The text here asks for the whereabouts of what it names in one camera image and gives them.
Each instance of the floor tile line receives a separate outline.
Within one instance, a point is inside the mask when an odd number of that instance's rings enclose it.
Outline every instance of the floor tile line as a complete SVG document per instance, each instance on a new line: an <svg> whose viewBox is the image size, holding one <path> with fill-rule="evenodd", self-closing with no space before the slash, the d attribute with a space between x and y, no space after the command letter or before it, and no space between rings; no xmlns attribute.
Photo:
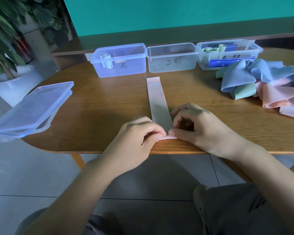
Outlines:
<svg viewBox="0 0 294 235"><path fill-rule="evenodd" d="M219 186L220 186L219 179L218 179L218 176L217 176L216 170L215 170L215 168L214 168L214 165L213 165L213 162L212 162L212 159L211 159L211 155L210 155L210 154L209 154L209 157L210 157L210 160L211 160L211 163L212 163L212 167L213 167L214 173L216 174L216 178L217 178L218 184L219 184Z"/></svg>
<svg viewBox="0 0 294 235"><path fill-rule="evenodd" d="M40 197L40 198L57 198L57 196L20 196L20 195L0 195L0 196L14 196L14 197ZM142 200L142 201L180 201L180 202L193 202L192 200L156 200L156 199L116 199L116 198L100 198L102 200Z"/></svg>

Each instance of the teal wall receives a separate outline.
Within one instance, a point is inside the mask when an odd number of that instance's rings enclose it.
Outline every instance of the teal wall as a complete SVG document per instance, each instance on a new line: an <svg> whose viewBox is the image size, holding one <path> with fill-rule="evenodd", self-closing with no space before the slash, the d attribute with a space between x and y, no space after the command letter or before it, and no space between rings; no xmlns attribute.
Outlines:
<svg viewBox="0 0 294 235"><path fill-rule="evenodd" d="M64 0L79 36L294 16L294 0Z"/></svg>

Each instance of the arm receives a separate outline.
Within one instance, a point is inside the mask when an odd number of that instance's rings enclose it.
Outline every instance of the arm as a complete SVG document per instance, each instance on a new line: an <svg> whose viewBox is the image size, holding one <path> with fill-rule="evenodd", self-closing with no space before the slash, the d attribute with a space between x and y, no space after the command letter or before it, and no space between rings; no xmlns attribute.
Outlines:
<svg viewBox="0 0 294 235"><path fill-rule="evenodd" d="M253 180L294 234L294 173L261 146L239 136L214 114L188 103L172 111L174 129L169 135L186 140L208 153L230 159ZM193 126L193 131L180 129Z"/></svg>
<svg viewBox="0 0 294 235"><path fill-rule="evenodd" d="M165 135L164 129L147 117L124 124L102 155L86 164L24 235L82 234L107 186L145 161L153 145Z"/></svg>

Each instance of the pink strip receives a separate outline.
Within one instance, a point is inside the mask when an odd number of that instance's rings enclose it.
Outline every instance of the pink strip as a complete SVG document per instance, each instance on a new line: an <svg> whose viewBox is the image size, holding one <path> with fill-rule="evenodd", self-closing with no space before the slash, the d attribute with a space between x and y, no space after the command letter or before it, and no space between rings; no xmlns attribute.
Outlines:
<svg viewBox="0 0 294 235"><path fill-rule="evenodd" d="M173 123L161 87L160 77L151 77L146 80L152 121L163 127L168 134L168 131L173 128ZM174 137L167 135L162 139L172 138Z"/></svg>

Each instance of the hand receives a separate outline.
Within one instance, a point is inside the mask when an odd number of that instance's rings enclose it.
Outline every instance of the hand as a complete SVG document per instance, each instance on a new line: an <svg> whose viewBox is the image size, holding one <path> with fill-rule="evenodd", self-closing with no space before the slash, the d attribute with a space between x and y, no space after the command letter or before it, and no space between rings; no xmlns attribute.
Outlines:
<svg viewBox="0 0 294 235"><path fill-rule="evenodd" d="M194 103L187 103L175 108L171 114L174 129L169 135L188 141L202 150L216 156L235 160L253 143L235 133L214 114ZM194 131L180 129L181 123L194 126Z"/></svg>
<svg viewBox="0 0 294 235"><path fill-rule="evenodd" d="M150 118L137 118L122 125L100 160L117 177L144 162L153 145L165 135L165 130Z"/></svg>

